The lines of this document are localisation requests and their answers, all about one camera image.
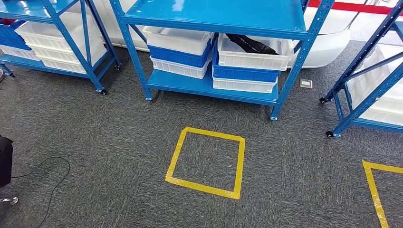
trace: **gray carpet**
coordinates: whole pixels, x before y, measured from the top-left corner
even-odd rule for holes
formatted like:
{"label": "gray carpet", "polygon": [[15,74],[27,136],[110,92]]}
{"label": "gray carpet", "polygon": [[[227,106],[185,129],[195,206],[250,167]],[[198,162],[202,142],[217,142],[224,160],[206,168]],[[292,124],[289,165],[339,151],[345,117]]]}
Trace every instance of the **gray carpet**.
{"label": "gray carpet", "polygon": [[[361,160],[403,167],[403,134],[352,127],[326,139],[336,110],[318,103],[362,45],[351,42],[329,66],[302,70],[314,88],[295,85],[276,122],[269,107],[198,95],[154,91],[147,103],[125,49],[121,71],[102,79],[108,96],[85,79],[14,68],[16,77],[0,84],[0,134],[15,141],[13,175],[50,156],[70,161],[47,228],[378,228]],[[149,74],[148,54],[140,56]],[[245,138],[240,200],[164,181],[186,126]],[[231,190],[236,149],[190,134],[173,176]],[[2,188],[0,196],[20,202],[0,205],[0,227],[38,226],[66,171],[51,160]],[[403,227],[403,175],[374,171],[374,178],[389,226]]]}

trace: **plastic storage bin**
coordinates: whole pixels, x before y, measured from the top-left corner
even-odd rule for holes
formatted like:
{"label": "plastic storage bin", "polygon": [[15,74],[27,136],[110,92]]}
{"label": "plastic storage bin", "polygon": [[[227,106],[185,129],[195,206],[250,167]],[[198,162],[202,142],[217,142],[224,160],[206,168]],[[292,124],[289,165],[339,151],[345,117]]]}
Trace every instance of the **plastic storage bin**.
{"label": "plastic storage bin", "polygon": [[219,55],[217,51],[217,45],[214,47],[213,54],[213,66],[215,78],[248,80],[258,82],[277,82],[277,77],[281,73],[278,70],[264,70],[264,69],[252,69],[233,66],[220,66],[218,65]]}
{"label": "plastic storage bin", "polygon": [[213,32],[145,26],[147,45],[201,56]]}
{"label": "plastic storage bin", "polygon": [[21,58],[27,58],[27,59],[32,59],[39,61],[38,57],[35,55],[34,51],[28,51],[28,50],[23,50],[15,47],[9,47],[9,46],[4,46],[0,45],[0,49],[3,51],[4,54],[7,55],[12,55],[12,56],[17,56]]}
{"label": "plastic storage bin", "polygon": [[24,39],[15,32],[19,26],[24,24],[23,20],[16,20],[10,25],[3,25],[0,19],[0,45],[19,48],[23,50],[31,50],[26,44]]}
{"label": "plastic storage bin", "polygon": [[213,55],[213,88],[256,93],[272,93],[281,71],[218,65],[217,44]]}
{"label": "plastic storage bin", "polygon": [[[363,66],[357,70],[359,72],[367,67],[370,67],[383,59],[389,58],[403,51],[403,47],[390,46],[390,45],[377,45],[371,56],[364,60]],[[402,63],[402,59],[395,60],[391,63],[383,65],[377,69],[369,71],[363,75],[355,77],[347,82],[348,91],[352,97],[352,107],[356,108],[372,91],[374,91],[388,75],[390,75],[399,64]],[[383,100],[388,100],[388,104],[383,104]],[[403,80],[396,83],[391,89],[389,89],[379,100],[373,105],[374,107],[387,108],[389,111],[395,110],[396,112],[403,111],[403,106],[400,104],[403,101]]]}
{"label": "plastic storage bin", "polygon": [[[81,14],[64,12],[60,19],[65,24],[74,42],[77,44],[81,53],[86,57],[84,29]],[[95,24],[91,15],[87,15],[89,41],[97,42],[101,38],[99,32],[95,29]],[[53,50],[72,51],[61,32],[53,24],[25,22],[15,30],[20,34],[28,46],[36,48],[50,48]]]}
{"label": "plastic storage bin", "polygon": [[225,34],[220,33],[218,37],[219,65],[267,70],[287,70],[287,64],[294,55],[292,40],[249,37],[271,47],[279,55],[246,53],[241,47],[230,41]]}
{"label": "plastic storage bin", "polygon": [[154,47],[149,45],[150,56],[152,58],[165,60],[174,63],[180,63],[192,67],[203,67],[211,52],[211,39],[207,42],[207,46],[201,56],[184,53],[180,51],[165,49],[162,47]]}
{"label": "plastic storage bin", "polygon": [[208,60],[204,63],[203,67],[194,67],[184,64],[169,62],[165,60],[155,59],[150,57],[153,62],[154,69],[163,70],[183,76],[194,77],[198,79],[203,79],[207,72],[209,63],[211,62],[212,55],[209,55]]}
{"label": "plastic storage bin", "polygon": [[[373,54],[364,60],[363,66],[356,72],[402,51],[403,47],[377,45]],[[402,59],[398,59],[349,80],[346,86],[352,100],[352,108],[355,109],[401,63]],[[396,83],[382,97],[377,98],[360,118],[403,125],[403,80]]]}
{"label": "plastic storage bin", "polygon": [[[73,50],[57,50],[57,49],[52,49],[52,48],[47,48],[47,47],[36,47],[31,45],[32,50],[36,53],[36,55],[39,58],[47,58],[47,59],[53,59],[57,61],[66,61],[70,63],[75,63],[75,64],[80,64],[80,61],[78,60],[77,56],[74,54]],[[85,49],[85,45],[81,46],[79,49]],[[90,41],[90,48],[93,51],[102,49],[105,50],[104,47],[104,42],[101,39],[97,39],[94,42]]]}
{"label": "plastic storage bin", "polygon": [[[98,50],[95,50],[91,52],[91,63],[92,66],[95,65],[95,63],[106,53],[105,48],[100,48]],[[66,70],[66,71],[73,71],[77,73],[82,73],[85,74],[86,70],[83,68],[81,63],[77,62],[68,62],[68,61],[60,61],[56,59],[50,59],[50,58],[44,58],[41,57],[40,60],[42,60],[43,64],[47,67],[52,67],[56,69],[61,69],[61,70]]]}
{"label": "plastic storage bin", "polygon": [[273,87],[277,84],[271,82],[258,82],[248,80],[226,79],[216,78],[213,76],[213,88],[214,89],[227,89],[246,92],[266,93],[271,94]]}

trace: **yellow floor tape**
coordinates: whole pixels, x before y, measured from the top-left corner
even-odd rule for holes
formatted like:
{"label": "yellow floor tape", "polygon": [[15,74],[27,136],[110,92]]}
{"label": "yellow floor tape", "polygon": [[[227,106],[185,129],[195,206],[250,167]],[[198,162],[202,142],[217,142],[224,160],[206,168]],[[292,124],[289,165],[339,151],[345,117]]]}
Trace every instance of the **yellow floor tape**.
{"label": "yellow floor tape", "polygon": [[366,179],[368,181],[369,190],[372,195],[372,200],[374,201],[375,211],[378,214],[379,222],[381,223],[382,228],[389,228],[388,222],[386,221],[385,212],[382,208],[381,200],[379,199],[378,190],[376,189],[374,176],[372,175],[371,169],[383,170],[388,172],[396,172],[403,174],[403,168],[389,166],[389,165],[381,165],[371,162],[366,162],[363,160],[363,167],[365,170]]}
{"label": "yellow floor tape", "polygon": [[[196,134],[203,134],[203,135],[208,135],[208,136],[213,136],[217,138],[222,138],[222,139],[228,139],[228,140],[234,140],[234,141],[239,141],[239,149],[238,149],[238,161],[237,161],[237,170],[235,174],[235,186],[234,186],[234,191],[228,191],[228,190],[223,190],[223,189],[218,189],[214,188],[211,186],[207,185],[202,185],[194,182],[190,182],[187,180],[181,180],[175,177],[172,177],[173,171],[176,166],[176,162],[178,161],[179,153],[181,152],[181,148],[183,145],[183,141],[185,140],[186,133],[191,132],[191,133],[196,133]],[[235,136],[231,134],[224,134],[224,133],[219,133],[219,132],[212,132],[212,131],[207,131],[207,130],[202,130],[202,129],[197,129],[197,128],[192,128],[192,127],[185,127],[181,135],[179,136],[178,143],[176,144],[175,151],[173,152],[171,164],[169,165],[168,171],[165,176],[165,180],[169,183],[180,185],[183,187],[187,187],[190,189],[195,189],[199,191],[204,191],[207,193],[219,195],[219,196],[224,196],[228,198],[233,198],[239,200],[240,198],[240,186],[242,182],[242,170],[243,170],[243,156],[245,153],[245,139],[240,137],[240,136]]]}

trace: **red stripe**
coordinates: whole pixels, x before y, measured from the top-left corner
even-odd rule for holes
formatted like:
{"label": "red stripe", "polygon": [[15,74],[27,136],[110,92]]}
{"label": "red stripe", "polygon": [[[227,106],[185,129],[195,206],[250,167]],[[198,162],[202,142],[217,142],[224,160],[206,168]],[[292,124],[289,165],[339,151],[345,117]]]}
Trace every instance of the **red stripe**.
{"label": "red stripe", "polygon": [[[319,0],[311,0],[311,1],[309,1],[308,6],[317,8],[317,7],[319,7],[319,4],[320,4]],[[332,6],[332,9],[354,11],[354,12],[364,12],[364,13],[388,14],[392,8],[385,7],[385,6],[373,6],[373,5],[354,4],[354,3],[335,2]]]}

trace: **black bag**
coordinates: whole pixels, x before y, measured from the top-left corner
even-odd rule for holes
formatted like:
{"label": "black bag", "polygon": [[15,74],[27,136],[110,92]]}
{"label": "black bag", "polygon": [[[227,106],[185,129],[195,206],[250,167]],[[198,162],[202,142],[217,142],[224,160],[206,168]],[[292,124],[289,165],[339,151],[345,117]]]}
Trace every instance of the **black bag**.
{"label": "black bag", "polygon": [[11,182],[13,141],[0,135],[0,187]]}

